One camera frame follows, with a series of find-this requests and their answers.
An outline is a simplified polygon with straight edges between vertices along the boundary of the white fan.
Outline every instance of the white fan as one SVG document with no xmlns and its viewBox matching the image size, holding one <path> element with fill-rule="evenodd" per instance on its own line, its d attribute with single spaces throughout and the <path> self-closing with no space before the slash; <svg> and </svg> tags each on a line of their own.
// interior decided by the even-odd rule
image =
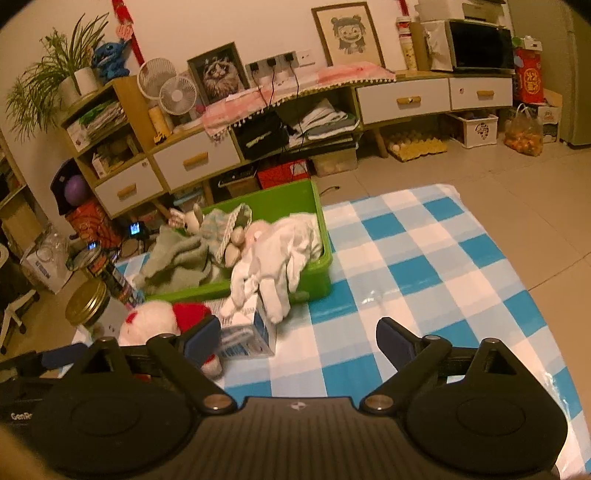
<svg viewBox="0 0 591 480">
<path fill-rule="evenodd" d="M 146 98 L 159 100 L 160 90 L 167 80 L 177 76 L 173 63 L 167 59 L 152 59 L 145 62 L 138 73 L 138 88 Z"/>
<path fill-rule="evenodd" d="M 184 115 L 197 101 L 197 87 L 186 77 L 173 77 L 160 89 L 160 107 L 170 115 Z"/>
</svg>

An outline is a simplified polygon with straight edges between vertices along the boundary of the red and white plush toy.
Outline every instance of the red and white plush toy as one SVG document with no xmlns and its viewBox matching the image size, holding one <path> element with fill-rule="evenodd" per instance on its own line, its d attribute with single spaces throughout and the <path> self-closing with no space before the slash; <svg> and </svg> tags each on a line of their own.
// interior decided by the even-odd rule
<svg viewBox="0 0 591 480">
<path fill-rule="evenodd" d="M 197 325 L 208 314 L 208 307 L 202 303 L 171 303 L 151 300 L 134 308 L 125 319 L 119 332 L 121 346 L 145 345 L 160 333 L 180 335 Z M 222 374 L 222 364 L 217 355 L 210 356 L 201 367 L 203 374 L 216 378 Z"/>
</svg>

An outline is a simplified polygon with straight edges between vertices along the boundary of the white flower pot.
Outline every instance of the white flower pot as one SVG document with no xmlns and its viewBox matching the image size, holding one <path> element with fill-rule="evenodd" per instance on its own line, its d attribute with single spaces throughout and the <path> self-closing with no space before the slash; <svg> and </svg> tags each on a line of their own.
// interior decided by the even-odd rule
<svg viewBox="0 0 591 480">
<path fill-rule="evenodd" d="M 57 91 L 60 94 L 61 107 L 64 110 L 67 110 L 70 105 L 76 103 L 80 99 L 80 95 L 76 91 L 76 85 L 74 84 L 74 79 L 72 77 L 68 77 L 61 82 Z"/>
<path fill-rule="evenodd" d="M 78 88 L 80 89 L 80 95 L 86 96 L 99 89 L 100 84 L 90 67 L 77 70 L 74 72 L 74 76 L 76 77 Z"/>
</svg>

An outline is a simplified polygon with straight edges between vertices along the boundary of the potted plant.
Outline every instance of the potted plant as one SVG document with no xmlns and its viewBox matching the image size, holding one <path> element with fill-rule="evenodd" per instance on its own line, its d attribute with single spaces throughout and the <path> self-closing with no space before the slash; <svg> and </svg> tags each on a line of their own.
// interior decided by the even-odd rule
<svg viewBox="0 0 591 480">
<path fill-rule="evenodd" d="M 60 107 L 67 108 L 98 88 L 90 64 L 94 49 L 104 37 L 107 16 L 83 25 L 82 15 L 70 41 L 56 29 L 40 40 L 45 55 L 17 77 L 7 96 L 12 131 L 21 141 L 30 138 L 37 128 L 46 132 L 56 124 Z"/>
</svg>

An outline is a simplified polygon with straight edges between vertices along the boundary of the pink cloth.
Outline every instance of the pink cloth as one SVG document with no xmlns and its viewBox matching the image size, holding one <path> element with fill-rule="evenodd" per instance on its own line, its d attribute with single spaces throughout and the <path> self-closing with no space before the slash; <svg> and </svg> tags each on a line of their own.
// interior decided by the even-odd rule
<svg viewBox="0 0 591 480">
<path fill-rule="evenodd" d="M 336 85 L 352 85 L 358 82 L 386 83 L 395 80 L 396 75 L 393 72 L 367 61 L 327 67 L 310 75 L 298 77 L 300 95 Z M 271 85 L 262 86 L 260 91 L 258 88 L 251 88 L 209 105 L 201 117 L 205 131 L 210 137 L 219 136 L 231 125 L 266 108 L 272 93 L 273 105 L 295 98 L 296 81 L 292 78 L 286 82 L 284 88 L 276 88 L 275 92 L 272 92 Z"/>
</svg>

